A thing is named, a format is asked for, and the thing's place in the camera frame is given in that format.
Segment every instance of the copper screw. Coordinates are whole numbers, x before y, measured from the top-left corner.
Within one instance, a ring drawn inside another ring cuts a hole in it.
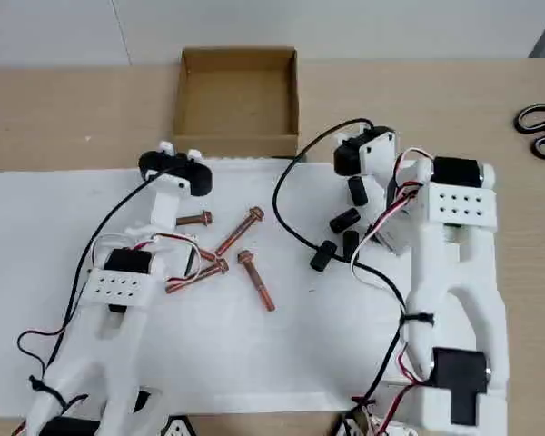
[[[200,273],[198,274],[198,277],[196,277],[195,280],[193,280],[191,282],[188,282],[188,283],[177,283],[177,284],[173,284],[173,285],[168,284],[168,287],[165,290],[165,293],[172,293],[172,292],[179,291],[183,287],[185,287],[185,286],[187,286],[189,284],[199,282],[199,281],[201,281],[203,279],[206,279],[206,278],[208,278],[208,277],[210,277],[212,275],[215,275],[217,273],[224,274],[227,271],[228,271],[228,263],[224,259],[216,259],[215,263],[213,263],[212,265],[208,266],[207,268],[204,268],[203,270],[201,270]]]
[[[175,225],[186,224],[212,224],[212,212],[202,211],[202,213],[198,215],[181,216],[175,220]]]
[[[200,252],[200,257],[202,257],[206,261],[216,262],[216,255],[214,253],[210,253],[209,251],[199,247],[198,247],[198,251]]]
[[[216,249],[216,256],[221,257],[226,250],[228,250],[233,243],[238,241],[238,239],[246,232],[251,225],[257,221],[262,221],[264,217],[263,209],[258,206],[250,208],[249,214],[241,224],[234,229],[230,236],[228,236],[223,243]]]
[[[253,258],[254,254],[252,254],[248,250],[242,250],[238,253],[238,263],[241,263],[242,265],[244,265],[244,268],[246,268],[249,277],[253,281],[254,287],[261,296],[261,300],[263,300],[264,307],[266,307],[267,311],[274,312],[275,307],[273,299],[271,298],[271,295],[269,295],[269,292],[266,290],[266,286],[264,286],[261,275],[258,273],[258,271],[256,271],[256,268],[254,268]]]

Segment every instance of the beige desk surface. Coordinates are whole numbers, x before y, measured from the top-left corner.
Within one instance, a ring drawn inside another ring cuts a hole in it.
[[[175,67],[0,70],[0,170],[133,167],[169,138]],[[545,162],[511,128],[545,102],[545,60],[301,62],[301,143],[370,117],[403,146],[485,160],[498,174],[500,290],[510,332],[510,434],[545,434]],[[325,151],[315,157],[328,155]],[[199,436],[320,435],[330,413],[197,417]],[[12,422],[0,421],[0,436]]]

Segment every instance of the cardboard box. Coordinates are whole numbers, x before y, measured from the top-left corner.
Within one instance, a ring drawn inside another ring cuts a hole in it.
[[[173,129],[206,156],[295,155],[297,54],[292,47],[186,48]]]

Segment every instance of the white foam board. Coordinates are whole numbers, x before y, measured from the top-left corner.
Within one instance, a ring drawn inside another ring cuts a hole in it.
[[[213,249],[259,205],[265,219],[228,252],[225,276],[165,295],[154,307],[141,349],[145,386],[164,391],[173,413],[339,410],[365,392],[398,322],[398,306],[382,285],[359,284],[348,267],[330,263],[324,273],[308,263],[312,252],[275,221],[272,192],[285,161],[213,160],[213,191],[182,203],[181,215],[202,209],[213,225],[187,226]],[[26,381],[35,362],[19,353],[15,338],[27,328],[54,329],[63,316],[74,268],[95,226],[141,182],[135,170],[0,173],[0,416],[23,415],[33,393]],[[370,197],[377,192],[370,191]],[[153,200],[144,191],[105,229],[121,232],[145,223]],[[280,194],[286,221],[321,243],[328,222],[351,207],[347,183],[328,164],[298,165]],[[364,232],[379,199],[362,210]],[[255,253],[277,310],[268,313],[235,261]],[[361,259],[383,270],[407,294],[410,256],[397,258],[371,245]],[[437,343],[472,348],[472,330],[460,306],[448,300],[437,317]],[[47,356],[53,341],[30,339]],[[394,366],[386,379],[398,379]]]

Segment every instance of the screw head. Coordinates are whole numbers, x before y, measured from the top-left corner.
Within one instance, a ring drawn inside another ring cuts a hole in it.
[[[250,208],[251,215],[256,218],[258,221],[262,221],[264,217],[263,209],[261,209],[258,206],[254,206]]]
[[[228,262],[224,259],[216,259],[216,265],[218,265],[218,268],[222,274],[228,272]]]
[[[248,263],[251,262],[254,258],[254,254],[248,250],[242,250],[238,253],[238,263]]]
[[[212,224],[212,212],[202,211],[203,225]]]

